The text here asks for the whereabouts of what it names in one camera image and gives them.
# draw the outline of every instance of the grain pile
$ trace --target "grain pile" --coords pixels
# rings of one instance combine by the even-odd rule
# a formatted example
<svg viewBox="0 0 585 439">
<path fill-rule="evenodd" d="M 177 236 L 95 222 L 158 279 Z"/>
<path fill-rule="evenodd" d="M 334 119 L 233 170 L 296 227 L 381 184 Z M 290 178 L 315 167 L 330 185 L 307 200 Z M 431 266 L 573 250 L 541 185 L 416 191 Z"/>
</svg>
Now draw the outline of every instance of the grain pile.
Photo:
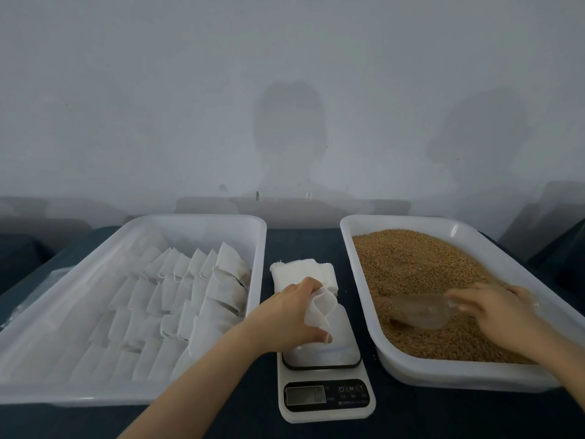
<svg viewBox="0 0 585 439">
<path fill-rule="evenodd" d="M 401 351 L 423 359 L 531 363 L 481 333 L 472 317 L 457 314 L 441 330 L 399 329 L 401 319 L 391 297 L 443 294 L 474 282 L 500 283 L 477 260 L 435 237 L 388 229 L 353 238 L 384 335 Z"/>
</svg>

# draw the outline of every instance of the stack of filter bags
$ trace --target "stack of filter bags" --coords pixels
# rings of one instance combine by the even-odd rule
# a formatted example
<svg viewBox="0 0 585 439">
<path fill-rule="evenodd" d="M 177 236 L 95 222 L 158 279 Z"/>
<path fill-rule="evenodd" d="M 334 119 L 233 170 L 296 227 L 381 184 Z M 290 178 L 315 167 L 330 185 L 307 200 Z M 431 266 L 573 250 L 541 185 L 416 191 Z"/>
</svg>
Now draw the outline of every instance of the stack of filter bags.
<svg viewBox="0 0 585 439">
<path fill-rule="evenodd" d="M 90 279 L 10 381 L 174 380 L 243 320 L 250 269 L 230 245 L 189 258 L 160 236 L 146 240 Z"/>
</svg>

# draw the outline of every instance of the hand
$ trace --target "hand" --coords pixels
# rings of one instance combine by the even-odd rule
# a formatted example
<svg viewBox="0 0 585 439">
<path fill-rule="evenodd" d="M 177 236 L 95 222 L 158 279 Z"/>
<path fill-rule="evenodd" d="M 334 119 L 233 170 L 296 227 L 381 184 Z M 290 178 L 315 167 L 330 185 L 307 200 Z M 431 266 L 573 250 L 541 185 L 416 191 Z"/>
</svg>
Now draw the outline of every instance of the hand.
<svg viewBox="0 0 585 439">
<path fill-rule="evenodd" d="M 467 289 L 452 289 L 445 297 L 457 308 L 477 319 L 480 330 L 493 343 L 534 359 L 541 339 L 552 331 L 534 314 L 533 300 L 526 288 L 476 283 Z"/>
<path fill-rule="evenodd" d="M 262 302 L 239 325 L 257 353 L 282 352 L 309 342 L 331 343 L 326 331 L 306 325 L 305 313 L 311 294 L 320 281 L 305 277 Z"/>
</svg>

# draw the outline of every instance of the digital kitchen scale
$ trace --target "digital kitchen scale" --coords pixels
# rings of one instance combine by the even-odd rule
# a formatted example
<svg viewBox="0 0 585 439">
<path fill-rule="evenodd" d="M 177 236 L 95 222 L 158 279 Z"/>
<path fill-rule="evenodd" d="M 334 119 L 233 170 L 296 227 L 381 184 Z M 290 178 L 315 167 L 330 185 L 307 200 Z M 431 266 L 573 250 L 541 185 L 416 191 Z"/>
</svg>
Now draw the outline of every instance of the digital kitchen scale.
<svg viewBox="0 0 585 439">
<path fill-rule="evenodd" d="M 278 407 L 290 423 L 362 419 L 376 408 L 345 308 L 332 315 L 331 344 L 277 354 Z"/>
</svg>

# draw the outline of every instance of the white plastic tray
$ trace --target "white plastic tray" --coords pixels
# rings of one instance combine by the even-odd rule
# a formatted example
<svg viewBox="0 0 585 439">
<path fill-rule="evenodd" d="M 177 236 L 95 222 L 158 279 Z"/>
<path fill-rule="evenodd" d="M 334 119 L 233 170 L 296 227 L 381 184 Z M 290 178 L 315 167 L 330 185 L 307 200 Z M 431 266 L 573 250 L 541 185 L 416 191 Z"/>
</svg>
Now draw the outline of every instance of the white plastic tray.
<svg viewBox="0 0 585 439">
<path fill-rule="evenodd" d="M 396 379 L 420 386 L 498 391 L 545 391 L 559 386 L 537 365 L 420 359 L 403 353 L 384 336 L 352 237 L 384 229 L 411 229 L 449 242 L 478 259 L 495 276 L 537 294 L 539 313 L 562 334 L 585 346 L 585 318 L 523 266 L 472 227 L 436 217 L 350 215 L 341 231 L 362 302 L 368 331 L 380 362 Z"/>
<path fill-rule="evenodd" d="M 157 398 L 166 382 L 14 384 L 11 373 L 47 333 L 61 325 L 73 305 L 88 294 L 88 283 L 105 265 L 128 246 L 152 232 L 162 234 L 166 243 L 186 255 L 196 248 L 219 250 L 222 242 L 236 249 L 252 267 L 246 314 L 260 302 L 260 288 L 266 242 L 266 223 L 247 215 L 151 215 L 133 220 L 116 231 L 57 284 L 0 332 L 0 403 L 52 403 L 55 405 L 138 405 Z M 48 351 L 51 345 L 40 343 Z M 45 373 L 44 364 L 38 366 Z"/>
</svg>

